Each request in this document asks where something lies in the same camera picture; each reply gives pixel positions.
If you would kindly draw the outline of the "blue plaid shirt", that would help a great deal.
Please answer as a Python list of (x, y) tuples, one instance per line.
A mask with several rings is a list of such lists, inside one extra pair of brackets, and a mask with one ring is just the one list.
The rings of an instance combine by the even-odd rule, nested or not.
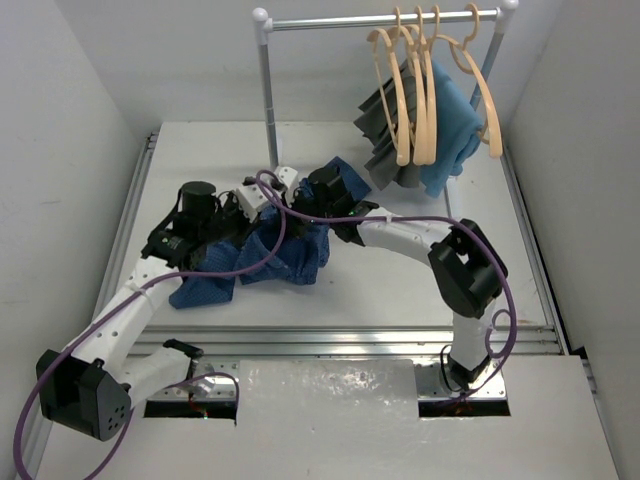
[(312, 285), (318, 270), (330, 256), (329, 227), (315, 224), (305, 235), (289, 235), (281, 228), (281, 211), (270, 205), (256, 219), (257, 228), (243, 245), (212, 240), (216, 196), (198, 200), (195, 184), (182, 187), (182, 207), (172, 221), (173, 230), (183, 239), (205, 240), (206, 252), (194, 266), (196, 276), (185, 277), (170, 295), (169, 304), (177, 309), (228, 303), (235, 284), (249, 285), (282, 280), (294, 285)]

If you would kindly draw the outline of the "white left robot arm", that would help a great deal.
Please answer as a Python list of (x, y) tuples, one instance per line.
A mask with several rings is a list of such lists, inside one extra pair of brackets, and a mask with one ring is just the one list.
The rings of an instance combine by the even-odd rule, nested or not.
[(185, 386), (203, 355), (195, 346), (170, 339), (142, 360), (126, 358), (159, 307), (204, 260), (208, 246), (245, 239), (265, 205), (254, 186), (218, 195), (208, 182), (184, 183), (98, 318), (64, 351), (47, 350), (38, 360), (42, 415), (106, 441), (139, 403), (160, 390)]

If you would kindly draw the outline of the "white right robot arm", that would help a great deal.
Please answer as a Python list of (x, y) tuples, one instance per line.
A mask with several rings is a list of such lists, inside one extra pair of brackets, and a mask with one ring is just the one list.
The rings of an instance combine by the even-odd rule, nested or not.
[(290, 209), (297, 220), (327, 225), (346, 243), (385, 249), (431, 269), (452, 312), (453, 339), (440, 361), (450, 392), (477, 392), (478, 378), (489, 364), (511, 352), (513, 336), (499, 351), (490, 345), (501, 313), (495, 303), (510, 294), (508, 270), (475, 222), (393, 213), (357, 197), (337, 166), (313, 171), (293, 194)]

